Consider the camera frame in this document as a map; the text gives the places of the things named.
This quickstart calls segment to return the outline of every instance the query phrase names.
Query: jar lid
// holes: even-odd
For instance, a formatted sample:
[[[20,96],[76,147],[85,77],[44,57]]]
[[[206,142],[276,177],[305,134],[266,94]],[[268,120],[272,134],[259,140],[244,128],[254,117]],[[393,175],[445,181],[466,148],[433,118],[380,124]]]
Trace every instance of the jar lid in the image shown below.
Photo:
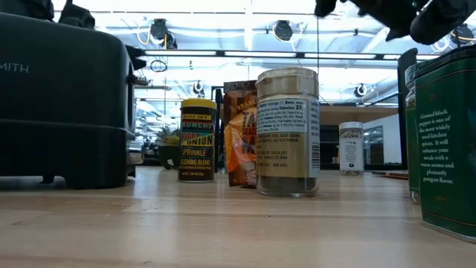
[[[185,107],[204,107],[216,109],[216,103],[212,100],[202,98],[190,98],[181,102],[181,108]]]
[[[264,71],[258,76],[256,85],[260,96],[277,93],[319,96],[318,74],[308,68],[276,68]]]
[[[359,128],[364,129],[364,124],[361,122],[344,122],[339,124],[339,129],[344,130],[348,128]]]

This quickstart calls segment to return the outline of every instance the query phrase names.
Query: barcode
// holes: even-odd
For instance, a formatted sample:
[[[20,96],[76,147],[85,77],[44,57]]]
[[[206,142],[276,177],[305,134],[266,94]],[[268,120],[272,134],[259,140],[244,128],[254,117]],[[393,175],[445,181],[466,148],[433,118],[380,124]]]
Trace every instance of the barcode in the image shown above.
[[[321,166],[321,145],[311,144],[311,168],[319,168]]]

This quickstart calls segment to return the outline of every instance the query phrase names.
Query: cable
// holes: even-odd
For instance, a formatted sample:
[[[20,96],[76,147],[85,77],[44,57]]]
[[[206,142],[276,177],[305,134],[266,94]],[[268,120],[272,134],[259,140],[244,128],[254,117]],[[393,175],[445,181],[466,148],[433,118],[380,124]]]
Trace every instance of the cable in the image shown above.
[[[319,80],[319,74],[321,74],[321,67],[320,67],[321,61],[320,61],[320,57],[319,57],[319,54],[320,54],[320,52],[321,52],[321,47],[320,47],[320,45],[319,45],[319,18],[316,18],[316,21],[317,21],[316,27],[317,27],[317,31],[318,31],[318,89],[319,89],[319,85],[321,84],[321,81]],[[329,106],[332,106],[332,103],[327,102],[327,100],[324,99],[324,98],[321,96],[321,92],[319,92],[319,97],[320,97],[321,99],[323,99],[327,104],[329,104]]]
[[[140,26],[140,25],[137,26],[137,29],[138,29],[138,31],[137,31],[137,33],[136,33],[136,34],[137,34],[137,40],[139,40],[139,42],[140,42],[142,45],[147,45],[147,44],[149,44],[149,41],[150,41],[150,29],[151,29],[151,28],[152,28],[152,25],[149,25],[149,30],[147,31],[147,41],[144,42],[144,41],[142,41],[141,36],[139,36],[139,33],[141,32],[141,26]]]

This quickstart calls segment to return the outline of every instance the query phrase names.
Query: small glass jar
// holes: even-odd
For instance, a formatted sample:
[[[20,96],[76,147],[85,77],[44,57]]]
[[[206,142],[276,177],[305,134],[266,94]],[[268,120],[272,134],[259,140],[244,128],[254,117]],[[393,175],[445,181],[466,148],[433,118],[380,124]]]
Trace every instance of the small glass jar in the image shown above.
[[[345,122],[339,125],[339,157],[343,176],[364,175],[364,125]]]
[[[419,148],[417,129],[417,98],[415,91],[415,71],[418,64],[410,66],[405,71],[405,84],[410,91],[405,98],[405,124],[407,131],[407,162],[408,162],[408,185],[410,200],[413,204],[419,204]]]
[[[319,88],[307,68],[258,77],[257,190],[273,197],[313,197],[319,188]]]

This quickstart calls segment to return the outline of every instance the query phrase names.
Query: snack bag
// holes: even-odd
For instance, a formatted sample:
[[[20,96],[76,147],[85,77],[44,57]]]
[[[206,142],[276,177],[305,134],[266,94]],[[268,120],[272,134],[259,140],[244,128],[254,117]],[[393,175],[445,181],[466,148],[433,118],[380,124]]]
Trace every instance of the snack bag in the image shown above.
[[[225,83],[225,152],[230,186],[256,186],[256,80]]]

